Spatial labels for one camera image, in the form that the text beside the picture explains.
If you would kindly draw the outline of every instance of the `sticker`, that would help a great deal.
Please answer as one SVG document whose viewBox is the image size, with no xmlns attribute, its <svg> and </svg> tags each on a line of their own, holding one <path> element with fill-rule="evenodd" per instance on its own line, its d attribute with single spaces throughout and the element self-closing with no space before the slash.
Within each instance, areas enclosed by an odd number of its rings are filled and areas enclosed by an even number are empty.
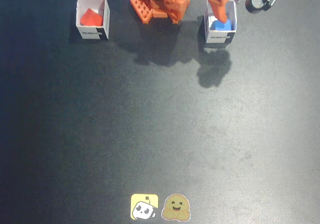
<svg viewBox="0 0 320 224">
<path fill-rule="evenodd" d="M 133 194 L 131 196 L 131 219 L 150 219 L 155 217 L 159 207 L 159 198 L 156 194 Z"/>
<path fill-rule="evenodd" d="M 172 194 L 165 201 L 161 217 L 165 220 L 190 220 L 190 203 L 188 199 L 181 194 Z"/>
</svg>

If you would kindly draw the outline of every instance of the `white cardboard box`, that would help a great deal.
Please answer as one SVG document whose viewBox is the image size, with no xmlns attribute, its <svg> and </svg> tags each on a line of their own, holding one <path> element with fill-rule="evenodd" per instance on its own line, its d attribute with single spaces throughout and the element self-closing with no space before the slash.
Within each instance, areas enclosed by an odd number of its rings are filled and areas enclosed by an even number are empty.
<svg viewBox="0 0 320 224">
<path fill-rule="evenodd" d="M 209 2 L 206 2 L 206 11 L 204 14 L 204 32 L 205 32 L 205 42 L 207 44 L 228 44 L 231 43 L 234 35 L 237 31 L 237 10 L 236 3 L 234 0 L 230 0 L 226 4 L 226 15 L 231 21 L 232 30 L 231 31 L 217 31 L 213 30 L 213 23 L 217 20 L 214 16 L 212 8 Z"/>
<path fill-rule="evenodd" d="M 75 25 L 83 39 L 109 39 L 110 9 L 107 0 L 77 0 L 76 7 Z M 103 17 L 102 26 L 83 26 L 80 23 L 81 18 L 88 9 L 92 9 Z"/>
</svg>

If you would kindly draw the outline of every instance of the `dark tabletop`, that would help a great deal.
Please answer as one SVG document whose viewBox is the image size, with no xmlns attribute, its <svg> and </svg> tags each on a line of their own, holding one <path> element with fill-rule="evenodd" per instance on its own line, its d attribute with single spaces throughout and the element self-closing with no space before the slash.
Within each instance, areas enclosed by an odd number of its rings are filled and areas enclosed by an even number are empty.
<svg viewBox="0 0 320 224">
<path fill-rule="evenodd" d="M 81 40 L 76 0 L 0 3 L 0 223 L 139 223 L 134 193 L 156 223 L 173 193 L 190 224 L 319 222 L 320 0 L 242 0 L 225 49 L 204 0 L 178 27 L 108 0 L 108 41 Z"/>
</svg>

